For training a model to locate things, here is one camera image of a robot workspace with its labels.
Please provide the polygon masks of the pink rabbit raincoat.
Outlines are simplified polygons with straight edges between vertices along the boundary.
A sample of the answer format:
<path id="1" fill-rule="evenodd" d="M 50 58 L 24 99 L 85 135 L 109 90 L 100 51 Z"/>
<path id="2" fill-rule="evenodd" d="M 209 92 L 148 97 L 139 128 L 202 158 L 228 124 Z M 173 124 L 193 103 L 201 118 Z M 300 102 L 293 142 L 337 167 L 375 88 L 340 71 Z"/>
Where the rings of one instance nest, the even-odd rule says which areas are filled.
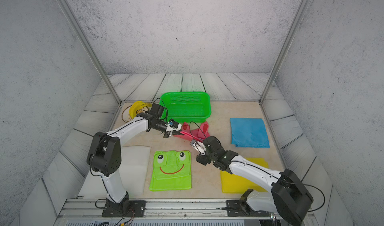
<path id="1" fill-rule="evenodd" d="M 191 130 L 190 126 L 187 122 L 182 124 L 181 135 L 174 134 L 174 137 L 181 138 L 187 141 L 196 140 L 198 142 L 203 142 L 205 138 L 209 137 L 210 134 L 208 132 L 209 123 L 204 122 L 197 129 Z"/>

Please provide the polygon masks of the green frog raincoat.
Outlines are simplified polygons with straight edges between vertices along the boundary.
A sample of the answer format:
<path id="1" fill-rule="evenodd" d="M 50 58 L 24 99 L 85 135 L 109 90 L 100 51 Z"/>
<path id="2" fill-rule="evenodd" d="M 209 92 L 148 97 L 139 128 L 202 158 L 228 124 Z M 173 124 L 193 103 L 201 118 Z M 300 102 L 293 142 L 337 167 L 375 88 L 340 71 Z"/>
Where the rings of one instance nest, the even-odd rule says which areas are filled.
<path id="1" fill-rule="evenodd" d="M 190 190 L 191 188 L 191 152 L 156 151 L 149 190 L 160 192 Z"/>

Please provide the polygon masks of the white raincoat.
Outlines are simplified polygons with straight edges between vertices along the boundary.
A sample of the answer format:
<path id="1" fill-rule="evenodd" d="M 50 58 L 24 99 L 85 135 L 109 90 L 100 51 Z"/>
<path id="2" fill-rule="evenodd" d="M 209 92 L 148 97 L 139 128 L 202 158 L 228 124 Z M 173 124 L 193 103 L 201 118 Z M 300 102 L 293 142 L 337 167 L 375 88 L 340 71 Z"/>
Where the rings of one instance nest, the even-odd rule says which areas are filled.
<path id="1" fill-rule="evenodd" d="M 130 198 L 138 199 L 144 193 L 147 170 L 150 160 L 150 147 L 123 147 L 119 173 Z M 99 176 L 88 174 L 79 193 L 84 199 L 104 199 L 107 191 Z"/>

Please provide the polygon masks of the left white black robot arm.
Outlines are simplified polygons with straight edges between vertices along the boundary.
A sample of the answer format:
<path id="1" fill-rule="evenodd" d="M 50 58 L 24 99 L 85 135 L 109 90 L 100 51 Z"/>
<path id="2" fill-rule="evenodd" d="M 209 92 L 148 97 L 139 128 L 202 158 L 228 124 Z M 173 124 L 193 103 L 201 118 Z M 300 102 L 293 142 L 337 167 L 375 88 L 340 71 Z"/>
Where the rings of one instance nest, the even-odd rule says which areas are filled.
<path id="1" fill-rule="evenodd" d="M 129 194 L 123 186 L 119 173 L 122 162 L 122 146 L 141 132 L 155 129 L 169 137 L 180 135 L 182 124 L 170 119 L 161 119 L 166 108 L 159 104 L 152 104 L 148 111 L 137 111 L 136 117 L 123 126 L 109 132 L 97 132 L 93 136 L 87 156 L 90 173 L 100 177 L 107 192 L 107 200 L 115 204 L 122 204 L 129 200 Z"/>

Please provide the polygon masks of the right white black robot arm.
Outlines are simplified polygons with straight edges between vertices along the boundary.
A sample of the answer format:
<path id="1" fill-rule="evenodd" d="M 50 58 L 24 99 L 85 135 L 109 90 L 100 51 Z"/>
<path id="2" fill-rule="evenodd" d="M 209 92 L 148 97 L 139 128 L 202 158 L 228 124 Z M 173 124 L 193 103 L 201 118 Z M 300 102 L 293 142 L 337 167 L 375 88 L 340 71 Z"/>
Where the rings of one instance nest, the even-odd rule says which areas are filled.
<path id="1" fill-rule="evenodd" d="M 227 211 L 253 216 L 258 212 L 279 214 L 292 226 L 300 226 L 314 202 L 304 184 L 291 170 L 274 171 L 240 156 L 234 151 L 226 151 L 214 136 L 204 140 L 191 140 L 191 146 L 199 154 L 196 157 L 202 165 L 213 164 L 216 168 L 231 175 L 245 178 L 265 189 L 264 193 L 247 189 L 237 206 Z"/>

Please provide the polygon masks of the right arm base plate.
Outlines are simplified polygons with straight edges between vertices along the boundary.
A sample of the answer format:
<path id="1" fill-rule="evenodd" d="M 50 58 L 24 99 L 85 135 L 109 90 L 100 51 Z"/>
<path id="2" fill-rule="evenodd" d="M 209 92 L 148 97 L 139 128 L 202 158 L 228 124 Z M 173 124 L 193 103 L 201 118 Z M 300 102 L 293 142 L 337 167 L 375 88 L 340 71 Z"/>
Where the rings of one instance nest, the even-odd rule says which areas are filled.
<path id="1" fill-rule="evenodd" d="M 268 217 L 270 213 L 265 211 L 254 211 L 246 203 L 240 200 L 227 200 L 222 210 L 227 212 L 228 217 Z"/>

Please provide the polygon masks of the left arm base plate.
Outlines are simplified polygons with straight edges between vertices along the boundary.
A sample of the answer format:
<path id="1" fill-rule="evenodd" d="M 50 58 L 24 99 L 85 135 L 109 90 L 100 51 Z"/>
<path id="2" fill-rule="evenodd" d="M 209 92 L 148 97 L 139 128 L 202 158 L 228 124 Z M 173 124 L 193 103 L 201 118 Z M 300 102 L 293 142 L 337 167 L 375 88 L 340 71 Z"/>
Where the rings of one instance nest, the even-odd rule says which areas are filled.
<path id="1" fill-rule="evenodd" d="M 103 218 L 142 218 L 145 213 L 146 201 L 125 201 L 124 203 L 113 203 L 106 201 L 102 217 Z"/>

